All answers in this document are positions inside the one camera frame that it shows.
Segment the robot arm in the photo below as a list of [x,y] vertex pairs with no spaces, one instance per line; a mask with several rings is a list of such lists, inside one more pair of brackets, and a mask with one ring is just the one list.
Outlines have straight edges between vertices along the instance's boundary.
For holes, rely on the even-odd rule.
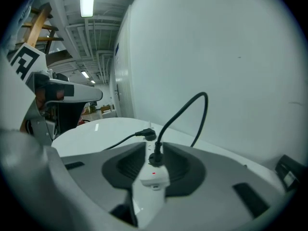
[[103,97],[99,89],[68,82],[65,76],[48,70],[45,54],[28,44],[17,51],[11,65],[33,93],[42,93],[41,104],[37,97],[25,120],[27,132],[43,145],[51,145],[59,135],[75,128],[85,104]]

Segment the ceiling beam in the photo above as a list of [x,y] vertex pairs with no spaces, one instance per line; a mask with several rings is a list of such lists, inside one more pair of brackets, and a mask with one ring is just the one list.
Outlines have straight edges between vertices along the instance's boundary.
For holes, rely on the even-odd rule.
[[80,40],[81,40],[82,47],[85,50],[86,55],[90,56],[90,52],[89,52],[89,49],[88,49],[88,46],[87,46],[87,43],[86,43],[86,38],[85,38],[85,35],[83,33],[84,27],[77,27],[77,30],[78,30],[78,33],[79,33],[79,37],[80,37]]
[[[104,35],[104,37],[102,37],[102,40],[101,40],[101,41],[104,41],[104,42],[108,43],[108,42],[109,42],[109,36],[110,36],[110,35]],[[75,41],[76,41],[77,44],[79,44],[79,45],[81,44],[81,40],[80,40],[79,37],[78,37]]]
[[99,51],[96,51],[96,61],[97,61],[97,65],[98,65],[98,68],[99,68],[99,70],[100,70],[101,78],[102,78],[102,81],[103,81],[103,74],[102,74],[102,67],[101,67],[101,61],[100,61]]
[[108,49],[110,49],[111,35],[112,35],[112,30],[110,31],[110,37],[109,37]]
[[[73,25],[67,26],[67,28],[80,27],[80,26],[85,26],[85,24],[83,24],[83,23],[73,24]],[[119,24],[114,24],[114,23],[100,23],[100,22],[96,22],[95,23],[95,27],[96,26],[114,26],[114,27],[120,28]]]
[[85,18],[85,30],[86,30],[86,37],[87,37],[87,42],[88,42],[89,50],[91,53],[91,57],[92,57],[92,60],[94,60],[92,45],[90,41],[90,29],[89,29],[89,19],[88,18]]
[[108,15],[94,15],[91,17],[93,20],[106,20],[106,21],[122,21],[123,18],[115,17],[115,16],[108,16]]
[[78,47],[78,45],[77,45],[77,43],[76,43],[75,37],[74,37],[74,35],[73,35],[73,32],[72,32],[71,30],[69,30],[69,29],[67,28],[67,26],[65,27],[65,31],[66,31],[67,36],[68,36],[68,38],[69,38],[71,44],[73,45],[74,49],[76,50],[76,52],[78,52],[79,58],[81,58],[80,50],[79,50],[79,47]]
[[96,32],[95,32],[95,20],[93,20],[93,28],[94,28],[95,50],[97,50],[97,43],[96,43]]
[[[118,31],[120,29],[120,26],[102,26],[99,23],[95,23],[95,29],[97,29],[97,30]],[[93,24],[91,26],[89,24],[89,30],[94,30]]]
[[101,55],[101,59],[102,59],[102,67],[103,67],[103,79],[104,79],[105,84],[107,84],[106,78],[105,78],[105,57],[103,54]]
[[[127,9],[126,4],[125,5],[118,4],[118,3],[115,3],[115,1],[112,1],[112,3],[109,3],[109,2],[106,2],[106,1],[95,0],[95,5],[96,5],[97,8],[100,8],[100,10],[102,10],[102,12],[107,11],[109,9],[124,10],[124,11]],[[77,7],[79,6],[79,3],[76,3],[76,2],[71,1],[71,0],[64,0],[64,6],[66,8],[70,9],[70,10],[67,10],[69,12],[68,15],[72,15],[72,14],[76,14],[76,13],[78,13],[80,15],[80,12],[78,12],[78,9],[77,9]]]
[[78,65],[76,64],[76,62],[70,62],[69,63],[79,74],[81,74],[83,76],[83,74],[81,73]]
[[85,63],[84,63],[83,65],[85,66],[87,72],[91,75],[92,79],[93,79],[93,80],[97,80],[98,78],[95,78],[95,77],[92,75],[92,73],[91,73],[90,70],[88,69],[87,65],[86,65]]

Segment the wooden ladder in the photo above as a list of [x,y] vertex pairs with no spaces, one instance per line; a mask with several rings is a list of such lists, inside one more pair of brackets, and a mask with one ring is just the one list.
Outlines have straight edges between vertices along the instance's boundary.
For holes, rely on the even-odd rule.
[[[58,28],[44,24],[47,18],[52,18],[50,14],[51,10],[52,8],[49,3],[43,4],[39,9],[31,8],[31,13],[35,14],[35,16],[32,18],[31,22],[26,22],[22,25],[22,27],[27,27],[30,30],[25,32],[24,38],[18,41],[16,45],[27,43],[35,47],[37,42],[46,41],[44,53],[48,54],[52,41],[63,41],[63,38],[54,37],[55,32],[59,30]],[[39,37],[41,29],[50,30],[49,36]]]

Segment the ceiling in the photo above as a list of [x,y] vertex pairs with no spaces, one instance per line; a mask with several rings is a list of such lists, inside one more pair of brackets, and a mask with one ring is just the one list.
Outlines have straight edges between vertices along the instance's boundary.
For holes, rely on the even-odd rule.
[[[94,0],[93,17],[88,18],[80,16],[79,0],[39,0],[40,4],[46,2],[52,7],[50,23],[59,28],[58,35],[72,55],[48,68],[68,76],[71,82],[108,84],[116,37],[133,0]],[[89,79],[81,71],[86,71]]]

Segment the plug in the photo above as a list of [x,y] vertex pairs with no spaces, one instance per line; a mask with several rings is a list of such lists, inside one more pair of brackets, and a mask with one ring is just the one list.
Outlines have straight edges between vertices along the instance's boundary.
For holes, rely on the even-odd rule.
[[136,132],[135,136],[144,136],[147,141],[153,141],[156,139],[156,133],[153,129],[147,128],[140,132]]
[[164,155],[160,152],[160,147],[163,144],[160,142],[155,142],[154,153],[152,153],[149,157],[149,164],[153,167],[160,167],[164,165]]

